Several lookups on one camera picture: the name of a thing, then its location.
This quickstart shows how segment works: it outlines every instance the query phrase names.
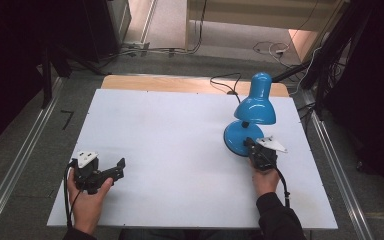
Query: white tabletop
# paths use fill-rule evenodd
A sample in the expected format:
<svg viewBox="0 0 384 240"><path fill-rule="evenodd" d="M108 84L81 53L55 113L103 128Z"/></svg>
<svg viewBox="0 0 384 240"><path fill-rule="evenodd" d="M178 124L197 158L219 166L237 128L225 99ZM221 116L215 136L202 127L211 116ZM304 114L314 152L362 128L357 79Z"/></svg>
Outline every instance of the white tabletop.
<svg viewBox="0 0 384 240"><path fill-rule="evenodd" d="M293 100L270 100L277 123L261 128L288 149L278 152L278 167L291 207L305 229L337 228ZM258 228L247 158L223 141L237 105L230 95L97 90L72 156L97 151L100 170L126 159L125 177L108 193L99 225ZM281 183L277 194L283 202ZM61 185L48 225L65 224Z"/></svg>

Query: aluminum rail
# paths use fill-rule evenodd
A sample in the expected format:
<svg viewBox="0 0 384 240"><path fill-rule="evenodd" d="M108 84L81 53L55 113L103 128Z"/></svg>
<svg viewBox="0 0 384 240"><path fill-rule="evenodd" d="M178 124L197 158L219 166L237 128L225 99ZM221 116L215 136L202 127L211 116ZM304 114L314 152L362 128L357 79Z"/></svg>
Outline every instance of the aluminum rail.
<svg viewBox="0 0 384 240"><path fill-rule="evenodd" d="M58 77L53 86L54 98L51 100L51 102L45 109L42 109L40 111L36 121L33 124L33 127L30 129L28 136L24 140L23 145L21 146L17 156L15 157L11 167L9 168L8 172L4 177L4 180L0 185L0 215L6 203L8 202L12 191L14 190L14 187L17 184L19 177L21 176L24 167L26 166L29 160L30 154L34 149L42 133L43 128L48 122L48 119L60 96L60 91L62 87L63 81L60 77Z"/></svg>
<svg viewBox="0 0 384 240"><path fill-rule="evenodd" d="M148 12L148 16L146 17L145 27L143 28L142 35L140 37L140 42L144 43L146 36L148 35L149 25L151 24L152 16L154 15L155 7L157 6L157 0L152 0L151 7Z"/></svg>
<svg viewBox="0 0 384 240"><path fill-rule="evenodd" d="M311 90L303 92L303 97L306 104L314 102L314 98L311 94ZM338 155L336 154L335 148L333 147L332 141L330 140L326 126L323 121L320 121L319 117L315 112L311 115L312 122L316 128L317 134L322 143L325 151L327 160L330 168L332 169L336 183L338 184L339 191L341 192L348 214L354 225L354 229L357 233L358 239L360 240L374 240L374 236L370 230L370 227L364 216L364 212L358 203L357 197L354 194L352 186L348 180L348 177L341 166Z"/></svg>

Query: black sleeve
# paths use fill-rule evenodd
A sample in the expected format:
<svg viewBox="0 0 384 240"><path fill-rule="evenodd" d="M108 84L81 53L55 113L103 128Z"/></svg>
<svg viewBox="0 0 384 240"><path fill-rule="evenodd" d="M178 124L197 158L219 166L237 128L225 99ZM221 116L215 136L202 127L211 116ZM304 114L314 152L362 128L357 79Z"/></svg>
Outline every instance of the black sleeve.
<svg viewBox="0 0 384 240"><path fill-rule="evenodd" d="M63 240L96 240L96 238L73 227L69 227Z"/></svg>
<svg viewBox="0 0 384 240"><path fill-rule="evenodd" d="M294 210L282 205L276 193L266 193L258 198L259 225L264 240L305 239L301 223Z"/></svg>

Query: human hand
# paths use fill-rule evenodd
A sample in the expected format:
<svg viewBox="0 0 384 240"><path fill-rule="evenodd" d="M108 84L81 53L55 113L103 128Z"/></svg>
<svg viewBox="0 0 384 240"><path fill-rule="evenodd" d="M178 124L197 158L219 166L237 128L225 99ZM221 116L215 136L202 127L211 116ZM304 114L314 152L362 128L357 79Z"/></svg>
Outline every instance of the human hand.
<svg viewBox="0 0 384 240"><path fill-rule="evenodd" d="M269 192L276 192L277 184L280 179L277 171L275 169L269 169L263 172L254 168L251 161L249 161L249 163L253 172L252 182L258 197Z"/></svg>
<svg viewBox="0 0 384 240"><path fill-rule="evenodd" d="M70 169L68 175L67 188L69 193L70 205L73 208L74 214L74 228L93 235L95 228L98 225L99 217L101 216L102 204L104 198L110 190L113 183L112 178L108 178L98 190L98 193L89 195L84 192L80 192L76 188L74 181L74 171Z"/></svg>

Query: finger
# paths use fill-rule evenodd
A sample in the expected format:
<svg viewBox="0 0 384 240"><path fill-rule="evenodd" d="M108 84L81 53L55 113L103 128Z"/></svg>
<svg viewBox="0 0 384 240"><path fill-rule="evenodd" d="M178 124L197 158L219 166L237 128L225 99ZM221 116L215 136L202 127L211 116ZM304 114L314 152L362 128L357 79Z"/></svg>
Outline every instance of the finger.
<svg viewBox="0 0 384 240"><path fill-rule="evenodd" d="M101 189L98 192L101 199L105 198L105 196L107 195L108 191L112 186L112 183L113 183L113 179L107 178L107 180L105 180L105 182L102 184Z"/></svg>

